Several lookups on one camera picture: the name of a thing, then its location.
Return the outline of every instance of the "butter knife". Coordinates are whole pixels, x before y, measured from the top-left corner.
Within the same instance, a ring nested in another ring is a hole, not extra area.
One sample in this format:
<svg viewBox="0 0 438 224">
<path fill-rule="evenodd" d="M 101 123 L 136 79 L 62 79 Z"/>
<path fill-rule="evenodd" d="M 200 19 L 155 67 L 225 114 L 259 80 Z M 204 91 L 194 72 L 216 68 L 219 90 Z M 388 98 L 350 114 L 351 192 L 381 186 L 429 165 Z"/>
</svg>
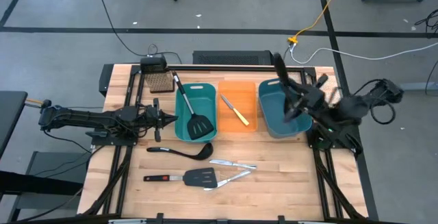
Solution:
<svg viewBox="0 0 438 224">
<path fill-rule="evenodd" d="M 210 163 L 214 163 L 214 164 L 219 164 L 219 165 L 224 165 L 224 166 L 239 166 L 245 169 L 252 169 L 255 170 L 257 169 L 256 165 L 248 165 L 248 164 L 242 164 L 242 163 L 234 163 L 234 162 L 230 162 L 227 160 L 218 160 L 218 159 L 213 159 L 210 160 Z"/>
<path fill-rule="evenodd" d="M 224 180 L 218 182 L 218 187 L 216 187 L 216 188 L 219 188 L 219 187 L 225 185 L 226 183 L 230 182 L 231 180 L 238 179 L 238 178 L 246 176 L 246 175 L 248 175 L 250 173 L 251 173 L 251 170 L 246 169 L 245 171 L 242 171 L 241 173 L 239 173 L 237 175 L 234 175 L 233 177 L 231 177 L 229 179 L 224 179 Z M 216 188 L 204 188 L 204 190 L 213 190 L 213 189 L 216 189 Z"/>
</svg>

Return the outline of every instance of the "kitchen knife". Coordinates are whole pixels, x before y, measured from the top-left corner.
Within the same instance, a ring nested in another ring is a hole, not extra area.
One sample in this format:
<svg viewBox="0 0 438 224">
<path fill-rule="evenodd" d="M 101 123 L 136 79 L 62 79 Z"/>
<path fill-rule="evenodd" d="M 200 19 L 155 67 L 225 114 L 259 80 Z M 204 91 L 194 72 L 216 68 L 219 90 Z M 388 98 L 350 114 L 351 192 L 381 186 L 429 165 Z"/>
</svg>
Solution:
<svg viewBox="0 0 438 224">
<path fill-rule="evenodd" d="M 249 122 L 245 119 L 245 117 L 241 115 L 239 111 L 237 111 L 237 109 L 233 107 L 233 105 L 228 101 L 228 99 L 222 94 L 220 96 L 222 97 L 222 100 L 224 100 L 224 102 L 228 105 L 228 108 L 230 108 L 232 111 L 234 111 L 237 114 L 237 117 L 239 117 L 239 119 L 243 122 L 243 124 L 249 125 Z"/>
<path fill-rule="evenodd" d="M 234 175 L 233 177 L 231 177 L 229 179 L 224 179 L 224 180 L 218 182 L 218 186 L 216 188 L 219 188 L 219 187 L 225 185 L 226 183 L 230 182 L 231 180 L 238 179 L 238 178 L 243 177 L 245 175 L 248 175 L 250 173 L 251 173 L 251 170 L 246 169 L 245 171 L 242 171 L 238 175 Z M 213 189 L 216 189 L 216 188 L 204 188 L 204 190 L 213 190 Z"/>
<path fill-rule="evenodd" d="M 234 163 L 234 162 L 230 162 L 230 161 L 227 161 L 227 160 L 213 159 L 213 160 L 210 160 L 209 162 L 210 163 L 214 163 L 214 164 L 224 165 L 224 166 L 240 166 L 240 167 L 243 167 L 245 169 L 251 169 L 251 170 L 257 169 L 256 165 Z"/>
</svg>

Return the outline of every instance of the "gray concrete floor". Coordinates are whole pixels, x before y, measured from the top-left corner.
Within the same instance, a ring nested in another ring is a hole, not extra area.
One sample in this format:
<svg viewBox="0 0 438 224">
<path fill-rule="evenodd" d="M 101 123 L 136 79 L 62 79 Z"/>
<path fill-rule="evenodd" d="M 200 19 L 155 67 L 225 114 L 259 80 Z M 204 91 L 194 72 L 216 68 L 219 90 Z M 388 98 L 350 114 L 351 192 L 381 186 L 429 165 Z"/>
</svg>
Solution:
<svg viewBox="0 0 438 224">
<path fill-rule="evenodd" d="M 0 0 L 4 11 L 11 0 Z M 319 0 L 105 0 L 116 27 L 301 29 L 321 12 Z M 423 3 L 362 3 L 333 0 L 330 6 L 336 31 L 422 32 L 414 22 L 436 9 L 438 0 Z M 109 27 L 100 0 L 20 0 L 7 21 L 8 27 Z M 314 30 L 326 30 L 324 20 Z M 134 51 L 146 53 L 155 43 L 159 50 L 175 51 L 183 63 L 192 62 L 193 50 L 271 50 L 284 52 L 287 36 L 217 34 L 123 34 Z M 295 57 L 307 59 L 316 49 L 330 47 L 326 36 L 301 36 Z M 423 47 L 436 39 L 341 38 L 339 48 L 349 53 L 378 57 Z M 371 62 L 342 57 L 350 90 L 369 79 L 388 78 L 397 84 L 425 82 L 435 63 L 438 47 L 400 57 Z M 34 99 L 51 99 L 69 105 L 102 105 L 97 91 L 105 63 L 137 62 L 113 34 L 0 33 L 0 89 L 24 90 Z M 177 62 L 169 57 L 169 62 Z M 296 65 L 286 59 L 288 65 Z M 333 54 L 323 52 L 308 63 L 334 66 Z M 370 117 L 360 126 L 361 138 L 378 215 L 382 221 L 434 223 L 438 218 L 438 144 L 436 98 L 422 92 L 407 93 L 396 105 L 397 118 L 386 126 Z M 67 142 L 47 138 L 39 131 L 39 113 L 25 108 L 0 169 L 24 173 L 32 151 L 74 151 Z M 63 128 L 55 135 L 89 146 L 83 129 Z M 13 197 L 0 204 L 5 220 Z M 31 216 L 35 212 L 23 213 Z M 72 215 L 61 211 L 53 216 Z"/>
</svg>

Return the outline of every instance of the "desk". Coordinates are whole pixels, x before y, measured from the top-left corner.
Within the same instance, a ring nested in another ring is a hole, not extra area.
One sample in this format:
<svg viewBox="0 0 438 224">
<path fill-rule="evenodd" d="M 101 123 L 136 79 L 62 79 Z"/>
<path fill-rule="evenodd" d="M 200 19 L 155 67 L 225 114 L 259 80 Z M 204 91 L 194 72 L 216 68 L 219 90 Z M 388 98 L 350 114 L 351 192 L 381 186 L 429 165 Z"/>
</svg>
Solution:
<svg viewBox="0 0 438 224">
<path fill-rule="evenodd" d="M 332 67 L 310 69 L 315 71 L 317 77 L 323 73 L 329 76 L 323 87 L 325 92 L 330 93 L 337 86 Z M 130 64 L 114 65 L 104 110 L 115 110 L 123 106 L 130 72 Z M 218 87 L 218 82 L 227 80 L 252 81 L 258 86 L 266 79 L 276 78 L 272 66 L 180 65 L 177 72 L 183 84 L 207 82 L 215 87 Z M 301 82 L 299 73 L 290 73 L 289 76 Z M 136 77 L 133 93 L 137 93 L 138 78 L 139 76 Z M 175 92 L 151 94 L 145 87 L 141 102 L 152 104 L 156 97 L 159 98 L 160 108 L 164 112 L 175 113 Z M 203 146 L 178 140 L 174 124 L 162 130 L 160 143 L 153 140 L 153 131 L 149 131 L 133 148 L 122 216 L 155 218 L 161 212 L 166 219 L 277 220 L 278 215 L 283 215 L 286 220 L 322 220 L 313 152 L 307 145 L 306 136 L 299 134 L 292 138 L 274 139 L 268 134 L 260 107 L 257 109 L 257 116 L 259 125 L 256 132 L 218 133 L 213 140 L 214 154 L 210 157 L 256 164 L 257 170 L 211 192 L 185 186 L 183 182 L 143 182 L 145 175 L 183 175 L 186 170 L 213 165 L 208 160 L 199 162 L 167 153 L 146 152 L 147 147 L 160 146 L 195 154 Z M 87 210 L 107 184 L 113 154 L 114 147 L 107 146 L 92 157 L 78 213 Z M 339 187 L 357 211 L 367 216 L 353 154 L 346 149 L 332 149 L 332 155 Z M 214 168 L 218 181 L 241 170 L 219 165 L 214 165 Z M 330 213 L 334 216 L 334 203 L 328 186 L 326 191 Z M 114 212 L 116 208 L 116 196 L 117 194 L 113 194 L 110 212 Z"/>
</svg>

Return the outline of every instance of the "black spatula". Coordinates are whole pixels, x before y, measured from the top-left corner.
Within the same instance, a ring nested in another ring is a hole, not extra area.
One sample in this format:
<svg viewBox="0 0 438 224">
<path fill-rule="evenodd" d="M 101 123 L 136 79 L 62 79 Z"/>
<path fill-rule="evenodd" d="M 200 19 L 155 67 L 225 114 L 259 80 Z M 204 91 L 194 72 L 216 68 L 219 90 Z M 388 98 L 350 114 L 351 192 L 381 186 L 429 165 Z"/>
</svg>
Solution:
<svg viewBox="0 0 438 224">
<path fill-rule="evenodd" d="M 187 104 L 187 107 L 189 107 L 190 113 L 192 114 L 192 118 L 190 118 L 190 120 L 187 122 L 187 131 L 189 132 L 190 139 L 196 140 L 214 131 L 213 125 L 206 116 L 197 115 L 194 113 L 192 105 L 190 105 L 189 99 L 185 94 L 183 85 L 181 84 L 181 81 L 179 81 L 177 73 L 173 71 L 172 74 L 178 85 L 178 90 L 183 95 L 185 103 Z"/>
<path fill-rule="evenodd" d="M 213 168 L 189 170 L 184 173 L 184 176 L 152 175 L 143 177 L 144 182 L 168 182 L 173 180 L 183 180 L 186 186 L 218 187 Z"/>
</svg>

